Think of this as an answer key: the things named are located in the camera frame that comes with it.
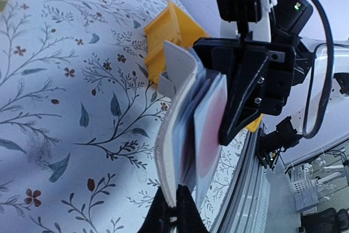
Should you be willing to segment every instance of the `white fabric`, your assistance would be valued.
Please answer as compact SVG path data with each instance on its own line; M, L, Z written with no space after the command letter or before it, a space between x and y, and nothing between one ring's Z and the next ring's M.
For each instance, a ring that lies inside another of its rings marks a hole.
M1 233L140 228L170 106L146 78L143 28L166 1L9 0L0 17ZM223 150L201 210L208 228L244 137Z

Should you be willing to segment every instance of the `brown flower print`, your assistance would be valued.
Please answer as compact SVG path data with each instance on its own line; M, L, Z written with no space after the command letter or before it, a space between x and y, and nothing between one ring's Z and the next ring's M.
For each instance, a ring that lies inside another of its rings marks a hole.
M107 59L107 60L103 63L103 67L104 67L106 70L108 70L108 71L112 70L112 68L110 67L109 59Z
M119 62L122 62L122 63L125 63L125 62L126 62L125 56L124 56L124 55L118 54L118 61L119 61Z
M165 102L161 102L160 104L161 104L161 110L162 111L167 111L168 107L167 107L166 103Z
M41 205L41 201L37 199L37 197L41 195L39 190L32 192L32 190L28 188L26 195L28 198L24 199L25 204L30 205L31 203L34 203L35 207L39 207Z
M16 50L13 51L13 53L14 53L15 55L18 54L19 56L22 57L26 51L27 51L26 49L21 49L21 46L17 46L17 47L16 47Z
M94 191L95 188L95 184L94 184L94 180L92 178L89 178L87 181L87 188L89 191Z
M22 8L22 9L24 9L24 10L27 10L27 9L29 8L29 6L28 6L28 5L23 4L23 5L21 6L21 8Z
M72 70L69 70L69 68L65 68L64 69L64 71L65 71L65 76L66 77L75 77L75 70L74 69L72 69Z
M75 41L76 41L76 43L77 43L77 45L78 46L80 46L80 45L83 45L83 42L82 42L82 39L80 38L80 39L75 39Z

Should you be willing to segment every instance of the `blue leaf print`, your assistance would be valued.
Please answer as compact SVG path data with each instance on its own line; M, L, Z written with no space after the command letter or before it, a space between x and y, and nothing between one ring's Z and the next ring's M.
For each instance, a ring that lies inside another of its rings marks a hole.
M89 8L89 9L92 9L91 6L90 6L89 4L87 4L86 2L82 2L82 4L83 4L85 7Z
M29 74L34 74L40 71L46 70L46 68L33 68L33 69L25 69L21 73L22 76L29 75Z
M144 67L142 67L142 66L139 65L138 63L137 63L137 65L138 65L140 71L143 73L143 75L144 75L146 78L148 78L148 72L144 69Z
M140 26L141 26L141 24L140 24L138 21L136 21L136 20L133 21L133 28L134 28L134 29L137 29L137 28L139 28Z
M0 139L0 147L4 147L8 150L21 151L24 154L27 154L27 152L25 152L19 145L17 145L15 142L12 142L10 140Z
M88 112L81 103L81 117L80 117L80 126L87 127L89 123Z
M89 44L95 44L99 41L99 36L96 33L92 33L92 39L90 40Z
M49 168L53 171L52 176L49 178L50 182L55 183L64 174L68 166L69 158L70 153L63 160L49 165Z
M139 134L139 135L142 135L142 136L146 136L147 138L150 138L148 136L147 132L145 132L145 130L142 129L142 128L134 128L134 129L132 129L132 133L133 134Z
M152 94L151 102L154 102L157 98L158 94L157 91L155 90L154 93Z
M121 116L120 104L114 92L113 92L113 98L111 99L111 102L110 102L110 111L113 114L113 116L116 116L116 117Z

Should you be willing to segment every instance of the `white wall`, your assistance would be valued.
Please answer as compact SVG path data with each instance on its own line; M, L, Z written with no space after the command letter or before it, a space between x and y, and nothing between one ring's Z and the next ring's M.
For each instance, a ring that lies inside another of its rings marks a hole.
M180 0L192 14L194 19L213 37L219 36L220 17L215 0ZM332 26L333 36L336 40L346 40L349 37L349 0L320 0L325 8ZM310 21L303 29L301 35L324 39L324 32L320 18L315 11ZM275 124L279 123L285 116L294 113L305 105L307 85L296 86L292 89L291 96L283 113L279 117L266 117L264 120L269 130L273 130ZM307 155L325 146L336 139L349 134L349 112L348 103L339 105L335 111L326 115L320 133L308 141L301 141L300 145L290 149L283 154L283 160L288 163Z

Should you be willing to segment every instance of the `floral pattern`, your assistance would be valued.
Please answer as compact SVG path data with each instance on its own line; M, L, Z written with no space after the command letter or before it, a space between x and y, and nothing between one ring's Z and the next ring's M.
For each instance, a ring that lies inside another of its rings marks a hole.
M153 145L171 104L148 81L143 28L166 1L8 0L0 14L3 232L139 229L159 186ZM200 209L207 228L245 136L223 149Z

